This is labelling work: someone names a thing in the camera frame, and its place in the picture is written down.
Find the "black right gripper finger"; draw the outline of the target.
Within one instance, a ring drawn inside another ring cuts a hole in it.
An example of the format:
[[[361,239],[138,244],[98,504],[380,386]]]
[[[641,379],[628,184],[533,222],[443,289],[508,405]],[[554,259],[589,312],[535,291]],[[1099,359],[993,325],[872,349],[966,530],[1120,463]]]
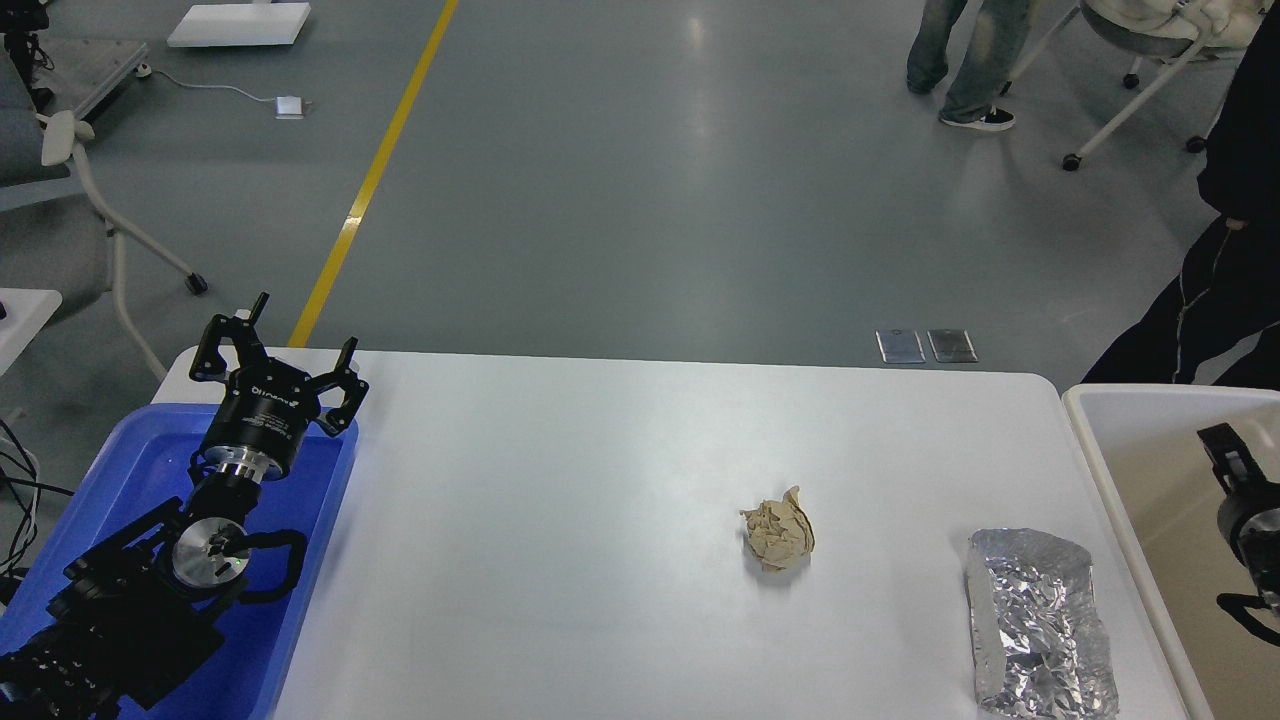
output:
[[[1245,441],[1228,423],[1197,430],[1197,437],[1210,457],[1211,469],[1226,498],[1253,496],[1271,497],[1274,484],[1266,478]]]

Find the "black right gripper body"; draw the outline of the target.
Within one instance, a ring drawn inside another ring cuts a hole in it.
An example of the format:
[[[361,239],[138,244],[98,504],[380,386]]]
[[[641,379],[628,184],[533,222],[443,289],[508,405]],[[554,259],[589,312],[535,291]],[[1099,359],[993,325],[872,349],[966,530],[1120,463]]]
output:
[[[1277,484],[1238,486],[1221,502],[1217,524],[1230,551],[1248,571],[1260,600],[1271,612],[1277,612]]]

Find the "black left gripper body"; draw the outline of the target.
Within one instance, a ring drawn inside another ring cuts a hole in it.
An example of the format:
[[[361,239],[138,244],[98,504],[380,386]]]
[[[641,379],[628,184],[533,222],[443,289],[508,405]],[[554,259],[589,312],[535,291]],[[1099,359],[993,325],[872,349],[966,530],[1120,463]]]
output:
[[[291,474],[308,424],[320,414],[307,372],[285,363],[257,363],[234,370],[198,447],[205,462],[229,462],[246,454],[268,459],[259,480]]]

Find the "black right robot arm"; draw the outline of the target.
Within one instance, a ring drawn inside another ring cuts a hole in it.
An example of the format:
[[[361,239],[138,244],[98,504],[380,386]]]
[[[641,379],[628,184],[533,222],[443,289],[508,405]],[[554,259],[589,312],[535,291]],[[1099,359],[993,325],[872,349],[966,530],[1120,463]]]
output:
[[[1252,612],[1279,615],[1279,486],[1263,474],[1244,439],[1228,423],[1197,430],[1224,492],[1216,523],[1254,585],[1252,594],[1221,593],[1219,607],[1253,637],[1279,646],[1277,630]]]

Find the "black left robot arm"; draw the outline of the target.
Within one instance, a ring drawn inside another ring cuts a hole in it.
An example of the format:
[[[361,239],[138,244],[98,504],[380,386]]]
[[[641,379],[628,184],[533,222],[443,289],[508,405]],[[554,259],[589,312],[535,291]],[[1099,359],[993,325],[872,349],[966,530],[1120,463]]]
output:
[[[225,389],[193,451],[187,498],[168,498],[70,561],[47,603],[49,626],[3,656],[5,719],[115,719],[123,698],[151,708],[224,644],[236,603],[285,598],[305,573],[308,537],[251,532],[262,487],[289,475],[310,427],[348,430],[369,383],[344,342],[329,372],[271,356],[246,316],[215,315],[189,378]]]

